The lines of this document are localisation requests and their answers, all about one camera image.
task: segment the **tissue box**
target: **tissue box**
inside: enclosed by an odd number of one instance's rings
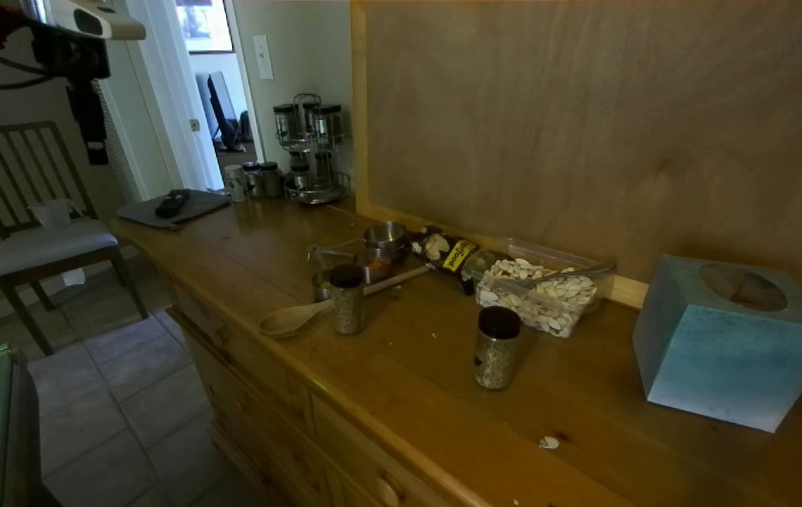
[[[802,396],[802,290],[780,270],[667,256],[632,348],[650,403],[774,434]]]

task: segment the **wooden wall panel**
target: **wooden wall panel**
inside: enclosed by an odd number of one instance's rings
[[[802,0],[353,11],[362,208],[802,283]]]

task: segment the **spoon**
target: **spoon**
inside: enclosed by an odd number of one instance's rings
[[[434,267],[421,265],[421,267],[397,274],[384,283],[362,287],[362,294],[372,296],[372,294],[389,290],[389,287],[401,284],[401,283],[421,277],[427,270],[434,270]],[[269,336],[269,339],[287,339],[287,336],[297,334],[303,325],[308,325],[317,312],[329,312],[332,308],[334,308],[334,298],[315,301],[315,305],[280,308],[280,311],[276,311],[258,321],[258,334]]]

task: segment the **floor tile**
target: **floor tile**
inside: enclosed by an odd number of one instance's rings
[[[28,308],[28,312],[54,348],[58,348],[75,336],[75,329],[69,327],[69,321],[58,311],[48,312],[40,305],[34,305],[34,308]],[[0,343],[7,343],[12,350],[21,350],[21,348],[31,348],[35,342],[26,329],[26,325],[12,312],[12,317],[0,320]]]
[[[148,312],[169,308],[169,298],[147,263],[128,259],[128,274]],[[99,336],[141,321],[128,290],[118,284],[113,270],[89,277],[80,287],[68,287],[57,301],[79,336]]]
[[[227,470],[192,507],[287,507],[287,501],[262,496],[237,470]]]
[[[172,507],[172,496],[163,484],[155,484],[141,500],[128,501],[127,507]]]
[[[61,408],[83,396],[103,390],[100,374],[83,343],[28,363],[40,396],[40,414]]]
[[[159,327],[141,342],[144,343],[133,348],[127,359],[99,363],[116,400],[123,400],[192,363],[186,350]]]
[[[211,421],[196,417],[148,449],[148,465],[178,507],[200,500],[230,470],[227,459],[213,449],[207,432]]]
[[[87,350],[95,359],[95,363],[110,363],[159,336],[169,336],[169,329],[155,317],[148,317],[137,325],[118,327],[118,329],[89,339]]]
[[[207,400],[196,370],[178,370],[175,374],[151,383],[148,390],[120,400],[123,421],[137,434],[144,449],[151,449],[182,422],[207,414]]]
[[[41,474],[57,470],[120,432],[127,432],[123,417],[103,390],[69,407],[44,411],[40,417]]]
[[[179,329],[179,325],[169,317],[169,312],[155,312],[155,320],[169,329],[169,336],[175,336],[179,343],[186,342],[186,334]]]
[[[151,469],[133,434],[120,434],[44,477],[65,507],[118,507],[151,489]]]

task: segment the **coffee machine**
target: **coffee machine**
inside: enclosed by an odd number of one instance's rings
[[[334,148],[344,141],[339,105],[320,105],[320,96],[297,94],[272,112],[279,145],[289,155],[287,197],[303,207],[339,201],[334,174]]]

